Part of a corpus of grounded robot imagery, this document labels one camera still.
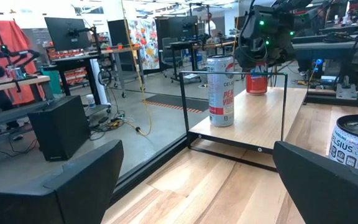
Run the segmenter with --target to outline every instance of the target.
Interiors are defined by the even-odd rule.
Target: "black metal frame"
[[[233,141],[233,140],[228,140],[228,139],[224,139],[224,138],[219,138],[216,136],[208,136],[205,134],[200,134],[200,133],[194,133],[192,131],[190,131],[190,127],[189,127],[189,122],[188,122],[188,113],[187,113],[187,105],[186,105],[186,93],[185,93],[185,82],[183,79],[183,75],[187,74],[187,73],[200,73],[200,74],[221,74],[221,75],[251,75],[251,73],[248,72],[180,72],[179,73],[179,79],[180,79],[180,91],[181,91],[181,100],[182,100],[182,104],[183,104],[183,116],[185,119],[185,127],[186,127],[186,136],[187,136],[187,147],[189,149],[192,150],[196,150],[199,152],[203,152],[203,153],[207,153],[213,156],[218,156],[218,157],[222,157],[225,159],[230,159],[232,161],[236,161],[236,162],[241,162],[243,164],[247,164],[250,166],[255,166],[258,168],[262,168],[262,169],[266,169],[269,171],[274,171],[276,172],[276,168],[275,167],[270,167],[270,166],[266,166],[263,164],[259,164],[256,162],[252,162],[252,161],[247,161],[244,159],[240,159],[240,158],[236,158],[236,157],[232,157],[232,156],[227,156],[224,154],[220,154],[217,152],[212,152],[206,149],[202,149],[199,147],[194,147],[191,145],[191,143],[197,139],[205,139],[205,140],[209,140],[209,141],[214,141],[214,142],[219,142],[219,143],[223,143],[223,144],[228,144],[231,146],[236,146],[236,147],[241,147],[244,149],[249,149],[249,150],[253,150],[256,152],[262,152],[262,153],[266,153],[266,154],[273,154],[273,149],[270,148],[266,148],[266,147],[262,147],[262,146],[256,146],[256,145],[252,145],[252,144],[247,144],[244,142],[238,142],[238,141]],[[288,75],[286,73],[253,73],[253,75],[263,75],[263,76],[269,76],[269,75],[283,75],[285,77],[285,83],[284,83],[284,96],[283,96],[283,112],[282,112],[282,123],[281,123],[281,136],[280,136],[280,140],[283,140],[283,135],[284,135],[284,123],[285,123],[285,104],[287,102],[287,82],[288,82]]]
[[[326,104],[326,105],[358,107],[358,99],[357,100],[338,99],[336,98],[336,92],[324,93],[324,92],[308,91],[306,93],[305,103],[319,103],[319,104]]]

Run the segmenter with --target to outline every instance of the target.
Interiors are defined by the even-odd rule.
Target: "floral artwork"
[[[154,19],[128,20],[129,35],[133,44],[140,44],[140,59],[144,70],[160,68],[157,31]]]

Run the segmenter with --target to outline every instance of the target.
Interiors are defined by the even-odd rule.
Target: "celsius energy drink can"
[[[208,72],[233,72],[231,55],[214,55],[207,59]],[[234,122],[234,75],[208,74],[209,120],[217,127]]]
[[[347,115],[336,121],[329,158],[358,169],[358,115]]]
[[[262,95],[267,92],[267,76],[255,74],[257,72],[267,72],[265,62],[257,63],[251,75],[247,75],[247,93]]]

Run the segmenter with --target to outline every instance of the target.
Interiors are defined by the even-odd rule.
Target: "wooden tabletop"
[[[288,88],[285,106],[284,139],[295,120],[307,89]],[[211,125],[209,117],[190,129],[191,132],[232,141],[273,148],[280,140],[284,89],[270,87],[262,96],[244,90],[234,98],[234,124],[225,128]]]
[[[21,85],[31,85],[31,84],[35,84],[35,83],[49,82],[49,80],[50,80],[49,76],[39,75],[37,78],[18,81],[18,83],[21,86]],[[11,82],[11,81],[12,81],[11,78],[0,79],[0,83],[1,83],[0,90],[7,90],[10,88],[15,88],[16,87],[15,83],[6,83],[6,82]]]
[[[286,141],[324,155],[333,124],[358,108],[307,104]],[[196,142],[234,157],[272,164],[272,157],[207,140]],[[277,173],[184,149],[110,207],[102,224],[304,224]]]
[[[204,46],[202,45],[194,45],[193,49],[211,49],[211,48],[216,48],[216,47],[222,47],[222,46],[227,46],[227,45],[232,45],[234,44],[235,41],[230,41],[230,42],[224,42],[221,44],[205,44]]]
[[[122,52],[130,52],[131,50],[140,50],[142,47],[126,47],[123,49],[111,49],[111,50],[102,50],[102,54],[110,54],[110,53],[122,53]]]

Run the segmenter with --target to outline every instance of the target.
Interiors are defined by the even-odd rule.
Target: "speaker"
[[[65,96],[28,114],[46,161],[69,159],[91,131],[80,96]]]

